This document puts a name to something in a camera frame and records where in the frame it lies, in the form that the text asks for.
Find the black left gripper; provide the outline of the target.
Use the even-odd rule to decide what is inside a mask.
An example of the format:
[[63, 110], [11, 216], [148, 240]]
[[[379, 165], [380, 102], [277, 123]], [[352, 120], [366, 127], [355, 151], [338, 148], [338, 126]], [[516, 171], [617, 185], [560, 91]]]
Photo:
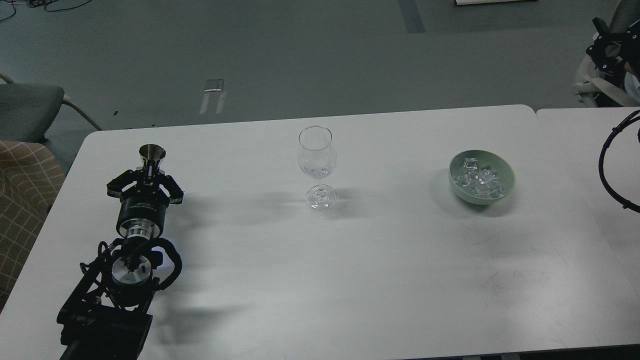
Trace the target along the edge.
[[[143, 178], [142, 169], [126, 170], [106, 184], [106, 194], [120, 200], [116, 231], [124, 239], [160, 237], [169, 204], [180, 205], [185, 197], [176, 180], [162, 170], [151, 181]], [[168, 191], [168, 196], [160, 186]]]

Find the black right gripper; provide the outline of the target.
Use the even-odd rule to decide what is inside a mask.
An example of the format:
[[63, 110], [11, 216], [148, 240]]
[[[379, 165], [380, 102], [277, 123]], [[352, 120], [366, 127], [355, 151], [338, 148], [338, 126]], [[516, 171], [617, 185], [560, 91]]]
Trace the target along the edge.
[[617, 68], [625, 68], [634, 76], [640, 74], [640, 32], [612, 32], [604, 19], [595, 17], [592, 23], [596, 29], [593, 43], [586, 48], [586, 55], [598, 70], [614, 73]]

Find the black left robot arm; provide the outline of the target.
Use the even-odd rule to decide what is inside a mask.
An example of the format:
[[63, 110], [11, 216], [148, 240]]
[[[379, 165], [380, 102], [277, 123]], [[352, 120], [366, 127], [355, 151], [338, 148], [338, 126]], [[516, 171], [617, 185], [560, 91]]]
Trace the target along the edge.
[[57, 315], [63, 360], [136, 360], [150, 331], [156, 292], [180, 275], [183, 262], [162, 238], [166, 210], [184, 193], [156, 165], [124, 171], [107, 183], [119, 199], [119, 237], [101, 241], [97, 256], [80, 264], [82, 278]]

